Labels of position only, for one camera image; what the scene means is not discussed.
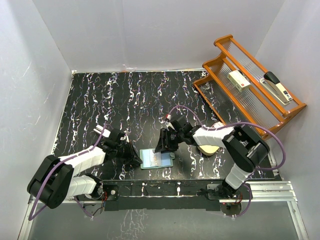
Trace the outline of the single credit card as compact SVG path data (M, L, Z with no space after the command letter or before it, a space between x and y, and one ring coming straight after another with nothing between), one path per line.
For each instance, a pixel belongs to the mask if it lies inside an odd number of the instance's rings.
M160 152L153 153L150 157L150 166L151 167L159 167L162 165L162 155Z

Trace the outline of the green card holder wallet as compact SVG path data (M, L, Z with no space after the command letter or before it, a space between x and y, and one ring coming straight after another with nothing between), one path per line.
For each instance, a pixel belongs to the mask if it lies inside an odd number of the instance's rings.
M155 153L155 150L152 148L141 149L139 156L142 160L140 164L142 170L171 168L173 167L173 160L175 159L173 152Z

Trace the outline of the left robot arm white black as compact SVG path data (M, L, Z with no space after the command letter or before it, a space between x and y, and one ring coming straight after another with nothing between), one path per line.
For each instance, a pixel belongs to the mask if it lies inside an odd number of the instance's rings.
M123 165L139 166L142 160L128 135L120 129L107 130L98 126L97 142L73 155L44 158L27 186L27 192L50 209L57 208L65 199L85 195L97 200L103 195L103 182L83 172L107 161L118 159Z

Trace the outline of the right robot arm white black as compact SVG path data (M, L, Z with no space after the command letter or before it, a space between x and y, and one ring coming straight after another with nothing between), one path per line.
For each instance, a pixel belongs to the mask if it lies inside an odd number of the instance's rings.
M160 129L156 153L175 152L180 143L193 146L224 148L234 164L214 194L233 199L241 192L241 185L270 152L269 146L249 125L222 126L208 130L201 125L192 126L184 116L173 116L165 128Z

